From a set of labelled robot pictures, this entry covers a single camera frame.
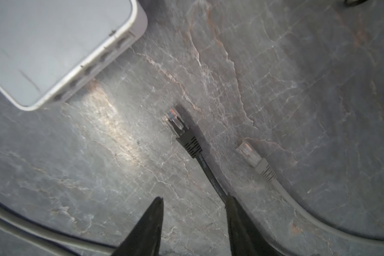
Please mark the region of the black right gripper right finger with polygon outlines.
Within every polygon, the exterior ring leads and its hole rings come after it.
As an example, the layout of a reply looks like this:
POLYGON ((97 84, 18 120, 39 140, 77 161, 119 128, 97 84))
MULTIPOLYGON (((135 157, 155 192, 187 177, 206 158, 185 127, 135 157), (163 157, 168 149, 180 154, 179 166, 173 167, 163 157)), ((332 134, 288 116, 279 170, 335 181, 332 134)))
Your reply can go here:
POLYGON ((230 250, 233 256, 279 256, 232 195, 226 199, 230 250))

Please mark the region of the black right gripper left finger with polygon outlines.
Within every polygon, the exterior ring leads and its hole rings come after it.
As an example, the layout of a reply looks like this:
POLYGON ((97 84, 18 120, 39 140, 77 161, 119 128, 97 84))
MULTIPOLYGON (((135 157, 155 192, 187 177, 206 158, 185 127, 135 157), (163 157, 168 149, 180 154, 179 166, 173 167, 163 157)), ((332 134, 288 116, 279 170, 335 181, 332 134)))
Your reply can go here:
POLYGON ((157 256, 159 255, 164 201, 156 197, 127 238, 112 253, 113 256, 157 256))

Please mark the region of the black power adapter small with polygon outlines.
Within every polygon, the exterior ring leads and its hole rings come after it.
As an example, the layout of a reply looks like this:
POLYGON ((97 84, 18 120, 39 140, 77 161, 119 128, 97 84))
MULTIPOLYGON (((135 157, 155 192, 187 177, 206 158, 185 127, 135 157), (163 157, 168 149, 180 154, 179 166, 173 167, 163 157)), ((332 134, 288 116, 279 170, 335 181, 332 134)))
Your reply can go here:
POLYGON ((361 5, 367 1, 368 0, 344 0, 343 4, 345 7, 354 7, 354 6, 361 5))

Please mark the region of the white network switch box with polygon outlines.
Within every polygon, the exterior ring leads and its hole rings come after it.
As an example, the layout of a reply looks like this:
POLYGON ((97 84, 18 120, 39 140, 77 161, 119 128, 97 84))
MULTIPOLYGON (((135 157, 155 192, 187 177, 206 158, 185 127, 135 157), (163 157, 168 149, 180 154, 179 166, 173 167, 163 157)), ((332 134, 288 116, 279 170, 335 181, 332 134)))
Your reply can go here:
POLYGON ((23 111, 65 101, 147 26, 138 1, 0 1, 0 92, 23 111))

